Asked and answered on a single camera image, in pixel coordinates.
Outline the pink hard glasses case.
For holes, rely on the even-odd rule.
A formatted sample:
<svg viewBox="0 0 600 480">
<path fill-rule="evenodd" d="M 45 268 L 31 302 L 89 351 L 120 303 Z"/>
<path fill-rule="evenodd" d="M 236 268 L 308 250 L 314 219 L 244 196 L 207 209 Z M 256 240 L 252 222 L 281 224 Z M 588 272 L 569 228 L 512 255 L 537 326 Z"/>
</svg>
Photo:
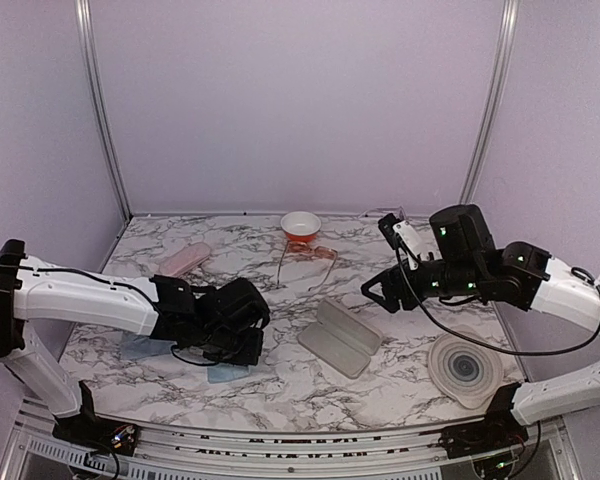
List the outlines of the pink hard glasses case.
<svg viewBox="0 0 600 480">
<path fill-rule="evenodd" d="M 331 298 L 319 303 L 316 320 L 298 335 L 301 346 L 349 379 L 369 366 L 382 340 L 378 329 Z"/>
</svg>

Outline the light blue cleaning cloth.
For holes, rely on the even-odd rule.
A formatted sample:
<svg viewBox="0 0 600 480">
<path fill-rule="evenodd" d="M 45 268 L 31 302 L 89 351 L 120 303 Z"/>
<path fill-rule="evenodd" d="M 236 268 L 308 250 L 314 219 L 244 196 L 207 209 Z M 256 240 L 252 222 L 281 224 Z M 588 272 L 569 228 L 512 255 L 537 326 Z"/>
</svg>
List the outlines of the light blue cleaning cloth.
<svg viewBox="0 0 600 480">
<path fill-rule="evenodd" d="M 173 341 L 154 340 L 124 332 L 121 337 L 120 357 L 127 361 L 139 361 L 148 358 L 169 355 L 180 363 L 205 368 L 210 384 L 228 383 L 244 379 L 250 375 L 248 366 L 213 364 L 202 358 L 202 351 L 196 347 L 180 351 Z"/>
</svg>

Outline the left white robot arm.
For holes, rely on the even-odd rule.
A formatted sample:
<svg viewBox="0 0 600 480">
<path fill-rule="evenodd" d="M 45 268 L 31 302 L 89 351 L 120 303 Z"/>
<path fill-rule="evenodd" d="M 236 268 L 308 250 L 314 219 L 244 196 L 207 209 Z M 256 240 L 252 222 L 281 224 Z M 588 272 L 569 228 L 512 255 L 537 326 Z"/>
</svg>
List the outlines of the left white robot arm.
<svg viewBox="0 0 600 480">
<path fill-rule="evenodd" d="M 4 243 L 0 362 L 46 403 L 54 437 L 131 455 L 139 426 L 96 414 L 87 385 L 67 373 L 40 340 L 31 324 L 39 319 L 109 327 L 177 349 L 194 347 L 211 366 L 254 366 L 270 309 L 245 278 L 216 288 L 164 275 L 104 276 L 47 263 L 27 254 L 21 240 Z"/>
</svg>

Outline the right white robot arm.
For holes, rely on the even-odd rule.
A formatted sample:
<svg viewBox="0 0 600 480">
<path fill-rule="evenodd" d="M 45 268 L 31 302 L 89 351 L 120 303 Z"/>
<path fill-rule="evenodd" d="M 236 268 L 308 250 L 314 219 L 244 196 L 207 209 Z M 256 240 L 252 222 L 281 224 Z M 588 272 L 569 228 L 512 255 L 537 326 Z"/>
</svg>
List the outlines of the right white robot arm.
<svg viewBox="0 0 600 480">
<path fill-rule="evenodd" d="M 436 298 L 457 305 L 500 302 L 569 321 L 600 337 L 600 280 L 548 251 L 517 241 L 497 248 L 480 208 L 444 208 L 429 219 L 440 256 L 427 254 L 418 232 L 388 213 L 378 228 L 397 263 L 361 287 L 389 313 L 424 310 Z M 444 428 L 449 458 L 486 453 L 527 440 L 545 419 L 600 406 L 600 361 L 542 382 L 499 387 L 480 421 Z"/>
</svg>

